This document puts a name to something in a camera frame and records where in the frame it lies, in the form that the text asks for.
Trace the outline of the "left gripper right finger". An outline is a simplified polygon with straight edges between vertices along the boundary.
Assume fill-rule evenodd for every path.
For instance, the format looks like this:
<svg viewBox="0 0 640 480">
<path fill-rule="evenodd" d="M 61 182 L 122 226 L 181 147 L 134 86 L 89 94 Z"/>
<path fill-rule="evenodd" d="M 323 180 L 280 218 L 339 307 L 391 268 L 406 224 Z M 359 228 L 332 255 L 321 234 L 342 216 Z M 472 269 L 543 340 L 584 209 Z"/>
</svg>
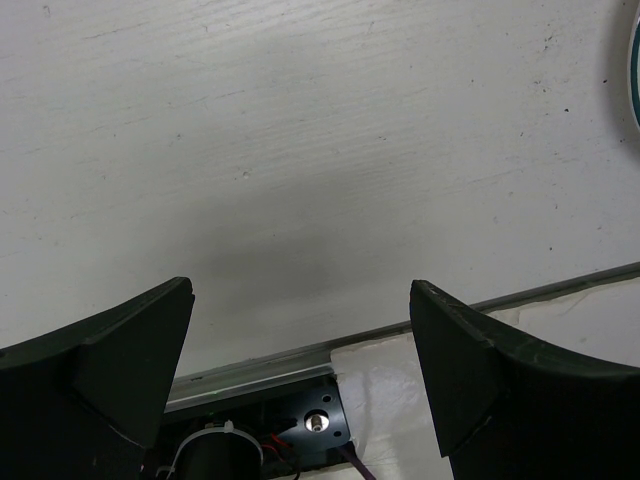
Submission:
<svg viewBox="0 0 640 480">
<path fill-rule="evenodd" d="M 639 371 L 482 314 L 416 280 L 410 319 L 457 479 L 635 479 Z"/>
</svg>

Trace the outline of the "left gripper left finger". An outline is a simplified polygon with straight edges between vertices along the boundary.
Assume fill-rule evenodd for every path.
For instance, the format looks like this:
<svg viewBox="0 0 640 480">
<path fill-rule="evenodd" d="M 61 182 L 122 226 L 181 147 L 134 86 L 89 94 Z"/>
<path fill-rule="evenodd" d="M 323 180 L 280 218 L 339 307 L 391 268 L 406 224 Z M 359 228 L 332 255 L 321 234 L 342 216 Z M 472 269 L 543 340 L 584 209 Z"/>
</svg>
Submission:
<svg viewBox="0 0 640 480">
<path fill-rule="evenodd" d="M 157 438 L 194 294 L 168 280 L 1 350 L 4 479 L 136 479 Z"/>
</svg>

